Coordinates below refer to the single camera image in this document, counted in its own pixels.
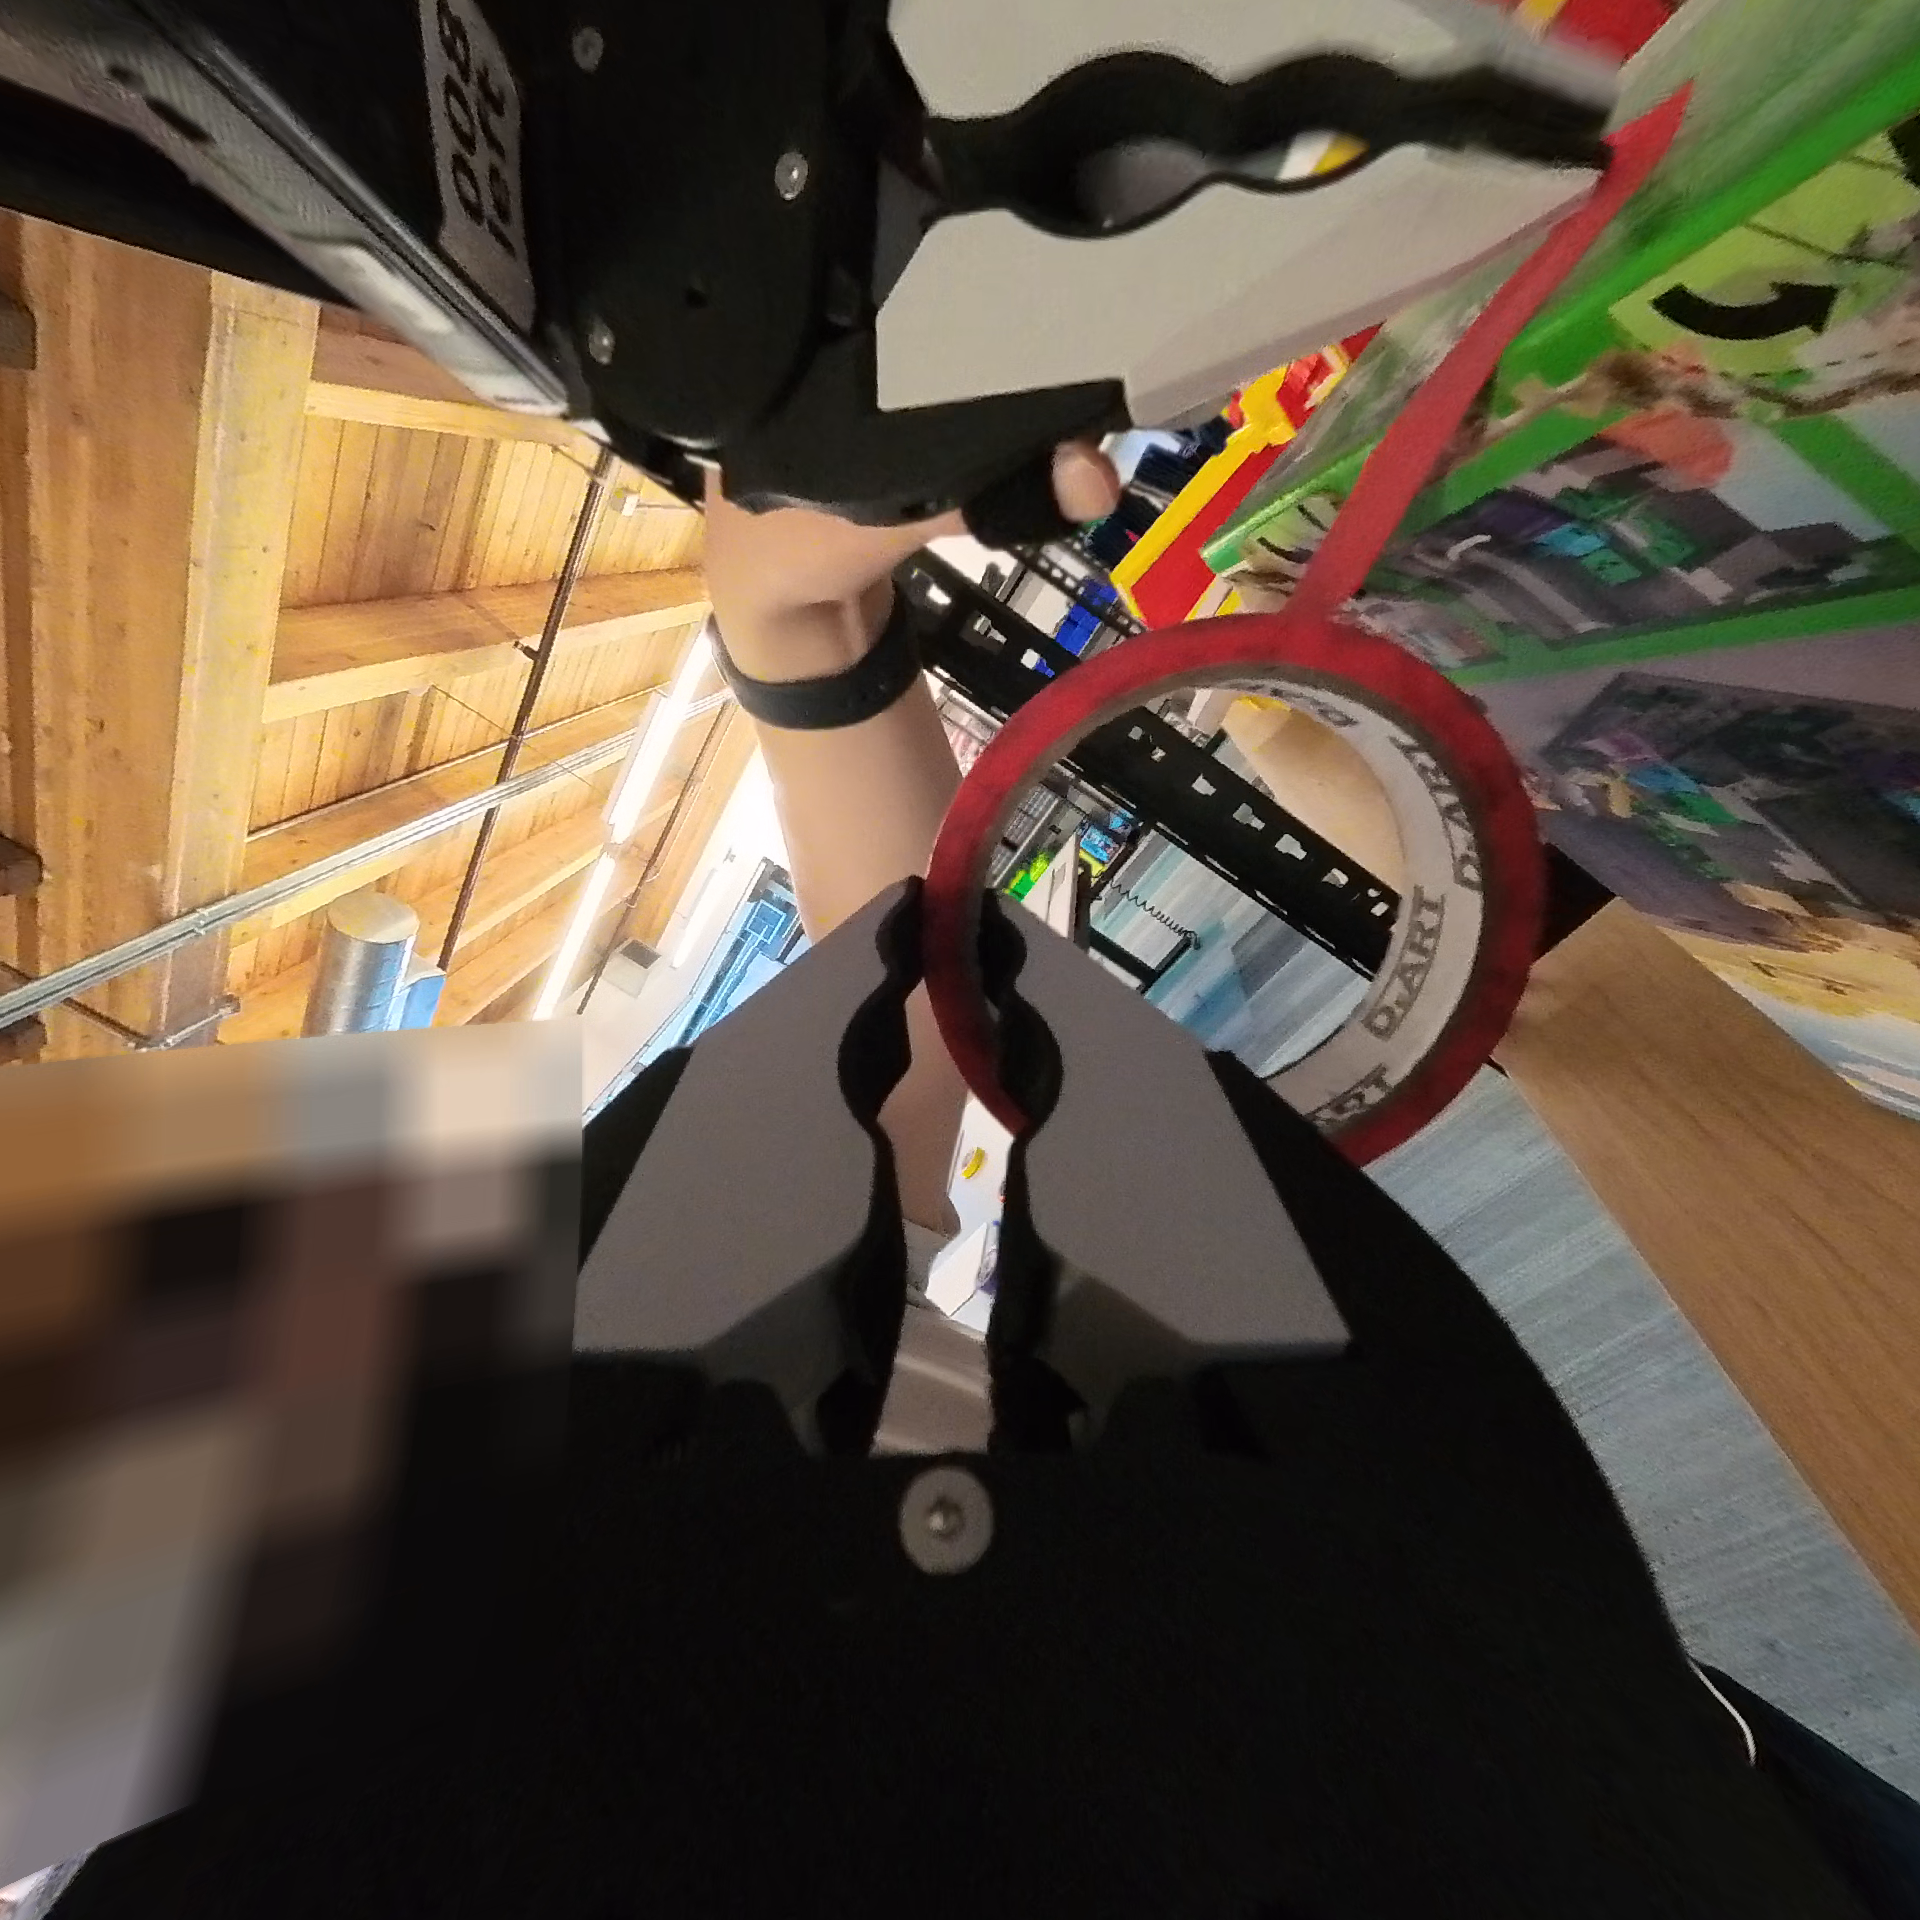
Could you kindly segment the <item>person's left hand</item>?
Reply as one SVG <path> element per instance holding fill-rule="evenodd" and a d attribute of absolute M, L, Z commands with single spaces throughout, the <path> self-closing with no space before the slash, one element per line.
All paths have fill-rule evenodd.
<path fill-rule="evenodd" d="M 832 679 L 859 664 L 897 599 L 897 568 L 969 534 L 962 513 L 868 526 L 824 513 L 753 513 L 706 474 L 705 579 L 732 664 L 753 681 Z"/>

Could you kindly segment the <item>yellow plastic bin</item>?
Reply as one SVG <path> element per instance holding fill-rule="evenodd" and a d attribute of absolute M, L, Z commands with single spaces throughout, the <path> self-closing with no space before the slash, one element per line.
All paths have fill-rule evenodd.
<path fill-rule="evenodd" d="M 1207 560 L 1210 543 L 1276 466 L 1312 415 L 1308 401 L 1276 396 L 1238 422 L 1222 454 L 1167 505 L 1112 571 L 1144 628 L 1171 628 L 1204 617 L 1225 592 Z"/>

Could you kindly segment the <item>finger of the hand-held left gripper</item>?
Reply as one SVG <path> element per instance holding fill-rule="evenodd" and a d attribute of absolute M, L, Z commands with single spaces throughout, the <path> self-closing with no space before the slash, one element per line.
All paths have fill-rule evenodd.
<path fill-rule="evenodd" d="M 1169 425 L 1450 287 L 1550 226 L 1586 167 L 1379 158 L 1304 192 L 1210 184 L 1134 231 L 972 211 L 919 241 L 876 320 L 886 415 L 1115 383 Z"/>
<path fill-rule="evenodd" d="M 1129 142 L 1210 161 L 1296 136 L 1594 164 L 1619 60 L 1489 4 L 895 3 L 945 164 L 1065 170 Z"/>

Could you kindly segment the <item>person's left forearm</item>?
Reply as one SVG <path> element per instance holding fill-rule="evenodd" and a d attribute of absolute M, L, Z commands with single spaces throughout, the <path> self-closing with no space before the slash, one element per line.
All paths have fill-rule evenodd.
<path fill-rule="evenodd" d="M 924 678 L 850 728 L 753 726 L 811 943 L 927 873 L 962 772 Z M 924 990 L 907 1000 L 906 1033 L 911 1066 L 880 1127 L 895 1148 L 906 1222 L 946 1241 L 959 1235 L 950 1187 L 969 1090 Z"/>

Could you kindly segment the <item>wooden desk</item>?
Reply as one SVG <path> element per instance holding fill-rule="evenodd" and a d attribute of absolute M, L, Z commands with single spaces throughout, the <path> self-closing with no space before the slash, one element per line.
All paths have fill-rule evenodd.
<path fill-rule="evenodd" d="M 1627 904 L 1537 961 L 1498 1062 L 1915 1625 L 1915 1123 Z"/>

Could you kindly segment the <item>person's leg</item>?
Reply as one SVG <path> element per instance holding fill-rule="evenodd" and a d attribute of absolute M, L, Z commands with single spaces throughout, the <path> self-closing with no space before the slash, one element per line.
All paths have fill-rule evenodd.
<path fill-rule="evenodd" d="M 1823 1851 L 1876 1918 L 1919 1916 L 1919 1804 L 1824 1735 L 1695 1664 L 1700 1682 L 1742 1721 L 1754 1764 L 1808 1826 Z"/>

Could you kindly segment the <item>black wristband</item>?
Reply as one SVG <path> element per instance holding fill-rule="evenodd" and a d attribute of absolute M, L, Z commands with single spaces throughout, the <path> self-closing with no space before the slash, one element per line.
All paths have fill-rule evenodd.
<path fill-rule="evenodd" d="M 712 659 L 736 707 L 779 732 L 842 732 L 872 723 L 902 704 L 922 679 L 922 644 L 902 592 L 866 651 L 850 665 L 815 679 L 754 679 L 727 647 L 719 616 L 712 619 Z"/>

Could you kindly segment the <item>stack of yellow red bins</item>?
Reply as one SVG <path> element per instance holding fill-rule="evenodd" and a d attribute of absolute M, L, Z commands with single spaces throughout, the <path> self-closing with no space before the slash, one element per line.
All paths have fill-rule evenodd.
<path fill-rule="evenodd" d="M 1379 324 L 1306 355 L 1249 383 L 1234 393 L 1227 419 L 1238 432 L 1258 442 L 1286 444 L 1300 432 L 1311 415 L 1334 393 L 1359 358 L 1379 337 Z"/>

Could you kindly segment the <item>silver air duct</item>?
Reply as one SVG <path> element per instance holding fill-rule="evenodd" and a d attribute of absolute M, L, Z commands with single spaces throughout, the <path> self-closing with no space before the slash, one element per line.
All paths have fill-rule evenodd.
<path fill-rule="evenodd" d="M 374 888 L 327 905 L 302 1036 L 391 1031 L 415 963 L 419 912 Z"/>

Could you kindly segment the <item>grey ceiling pipe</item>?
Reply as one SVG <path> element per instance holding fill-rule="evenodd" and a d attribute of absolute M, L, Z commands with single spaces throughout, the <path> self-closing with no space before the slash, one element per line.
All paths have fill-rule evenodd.
<path fill-rule="evenodd" d="M 416 849 L 441 840 L 458 828 L 480 824 L 523 799 L 544 792 L 548 784 L 587 779 L 600 767 L 610 763 L 638 737 L 638 728 L 665 700 L 668 686 L 655 683 L 624 700 L 612 700 L 546 728 L 535 730 L 528 742 L 561 737 L 572 744 L 564 755 L 546 759 L 516 759 L 516 770 L 492 784 L 467 792 L 419 812 L 404 820 L 391 820 L 382 833 L 367 834 L 351 844 L 327 842 L 327 850 L 306 857 L 295 867 L 283 856 L 271 859 L 267 876 L 256 886 L 211 904 L 193 905 L 185 912 L 145 928 L 124 943 L 82 956 L 47 977 L 27 977 L 3 998 L 3 1023 L 14 1026 L 44 1014 L 67 1007 L 75 1008 L 92 990 L 104 987 L 124 974 L 158 964 L 158 961 L 199 945 L 230 928 L 249 928 L 271 922 L 274 911 L 295 904 L 300 912 L 315 911 L 324 898 L 351 891 L 374 876 L 374 867 L 395 868 Z"/>

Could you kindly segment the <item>black metal shelf rack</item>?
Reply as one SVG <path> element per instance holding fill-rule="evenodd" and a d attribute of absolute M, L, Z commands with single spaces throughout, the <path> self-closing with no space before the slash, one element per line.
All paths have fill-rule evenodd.
<path fill-rule="evenodd" d="M 1050 551 L 1015 571 L 1065 595 L 1055 632 L 1019 614 L 1011 588 L 972 580 L 922 551 L 897 571 L 897 604 L 935 688 L 959 702 L 962 742 L 985 748 L 974 726 L 1007 723 L 1084 659 L 1140 634 L 1140 622 L 1090 568 Z M 1342 856 L 1218 755 L 1224 730 L 1195 734 L 1159 707 L 1098 728 L 1044 769 L 998 830 L 991 882 L 1001 891 L 1038 873 L 1079 833 L 1096 864 L 1096 894 L 1121 897 L 1121 872 L 1147 834 L 1186 852 L 1359 977 L 1385 963 L 1402 891 Z"/>

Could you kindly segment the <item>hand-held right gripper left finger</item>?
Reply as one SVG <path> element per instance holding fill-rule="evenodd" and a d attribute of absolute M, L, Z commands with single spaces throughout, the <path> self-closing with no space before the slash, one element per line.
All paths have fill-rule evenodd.
<path fill-rule="evenodd" d="M 579 1280 L 579 1361 L 769 1388 L 810 1451 L 868 1451 L 906 1320 L 880 1114 L 911 1068 L 922 886 L 880 891 L 675 1057 Z"/>

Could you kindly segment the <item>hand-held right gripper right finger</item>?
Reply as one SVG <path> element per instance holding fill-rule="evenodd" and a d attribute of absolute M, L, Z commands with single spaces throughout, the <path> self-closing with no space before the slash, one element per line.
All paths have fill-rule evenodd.
<path fill-rule="evenodd" d="M 1331 1361 L 1328 1284 L 1207 1050 L 1025 908 L 985 924 L 991 1063 L 1022 1114 L 991 1359 L 1001 1402 L 1115 1402 L 1230 1363 Z"/>

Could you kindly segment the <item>ceiling light strip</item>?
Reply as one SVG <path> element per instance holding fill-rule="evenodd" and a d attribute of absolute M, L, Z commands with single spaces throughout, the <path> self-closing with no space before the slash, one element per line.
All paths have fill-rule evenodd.
<path fill-rule="evenodd" d="M 713 619 L 706 617 L 696 634 L 686 659 L 665 692 L 659 695 L 648 718 L 641 726 L 631 755 L 627 758 L 606 812 L 606 833 L 600 856 L 587 872 L 584 891 L 572 911 L 561 946 L 554 954 L 552 968 L 544 977 L 539 998 L 534 1007 L 534 1019 L 552 1019 L 569 990 L 569 984 L 584 963 L 591 936 L 600 922 L 618 878 L 620 863 L 627 846 L 641 828 L 641 817 L 655 799 L 664 778 L 668 759 L 680 744 L 680 737 L 697 704 L 699 686 L 705 683 L 713 664 Z"/>

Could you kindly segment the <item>green toy box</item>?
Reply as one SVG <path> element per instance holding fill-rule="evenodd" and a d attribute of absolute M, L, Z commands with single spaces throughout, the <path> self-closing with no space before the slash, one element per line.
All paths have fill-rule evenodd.
<path fill-rule="evenodd" d="M 1683 4 L 1659 167 L 1348 616 L 1463 686 L 1560 856 L 1915 1119 L 1919 10 Z"/>

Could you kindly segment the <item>red tape strip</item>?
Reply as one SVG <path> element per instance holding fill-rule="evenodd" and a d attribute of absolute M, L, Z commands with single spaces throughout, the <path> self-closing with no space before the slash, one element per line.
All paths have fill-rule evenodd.
<path fill-rule="evenodd" d="M 1683 82 L 1610 136 L 1610 161 L 1594 192 L 1503 282 L 1448 360 L 1408 399 L 1291 595 L 1288 610 L 1294 617 L 1331 617 L 1355 598 L 1506 347 L 1668 153 L 1692 91 L 1695 86 Z"/>

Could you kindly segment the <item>red tape roll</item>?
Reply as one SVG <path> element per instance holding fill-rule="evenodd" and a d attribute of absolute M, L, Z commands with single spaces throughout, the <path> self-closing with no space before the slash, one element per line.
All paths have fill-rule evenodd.
<path fill-rule="evenodd" d="M 985 873 L 1022 793 L 1084 739 L 1182 688 L 1308 695 L 1355 734 L 1408 864 L 1388 950 L 1354 1018 L 1267 1083 L 1364 1166 L 1423 1131 L 1505 1039 L 1545 905 L 1521 769 L 1475 697 L 1351 622 L 1286 610 L 1152 632 L 1065 671 L 1003 723 L 960 784 L 922 886 L 928 1008 L 972 1098 L 1011 1135 L 1036 1123 L 1001 1063 L 982 963 Z"/>

